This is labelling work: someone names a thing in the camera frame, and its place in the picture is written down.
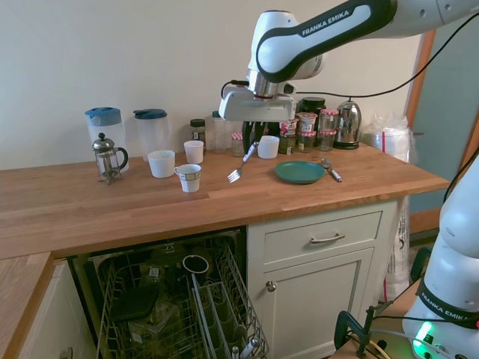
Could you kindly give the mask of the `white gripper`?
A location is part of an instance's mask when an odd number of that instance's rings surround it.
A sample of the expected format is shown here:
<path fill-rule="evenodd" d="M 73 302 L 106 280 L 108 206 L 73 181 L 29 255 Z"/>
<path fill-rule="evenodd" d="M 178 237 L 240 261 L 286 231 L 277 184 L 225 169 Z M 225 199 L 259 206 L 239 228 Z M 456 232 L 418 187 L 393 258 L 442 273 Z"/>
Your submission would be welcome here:
<path fill-rule="evenodd" d="M 223 120 L 243 122 L 244 151 L 248 151 L 254 141 L 260 142 L 265 122 L 286 122 L 292 120 L 295 113 L 296 101 L 292 97 L 277 95 L 272 99 L 259 99 L 246 88 L 226 88 L 219 106 Z"/>

